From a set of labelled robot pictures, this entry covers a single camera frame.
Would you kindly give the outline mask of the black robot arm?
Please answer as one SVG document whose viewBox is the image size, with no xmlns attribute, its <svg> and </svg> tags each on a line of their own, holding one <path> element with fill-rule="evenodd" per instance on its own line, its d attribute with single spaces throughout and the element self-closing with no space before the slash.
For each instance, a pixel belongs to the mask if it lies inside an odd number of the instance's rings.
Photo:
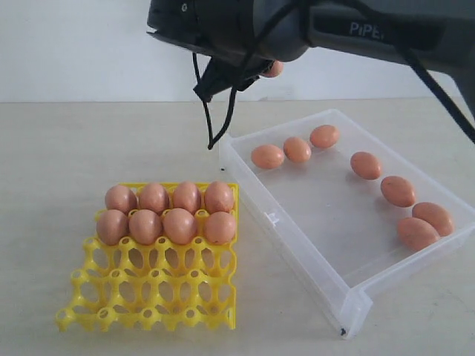
<svg viewBox="0 0 475 356">
<path fill-rule="evenodd" d="M 147 24 L 155 39 L 211 59 L 194 89 L 205 102 L 311 47 L 402 63 L 401 41 L 474 106 L 472 1 L 153 1 Z"/>
</svg>

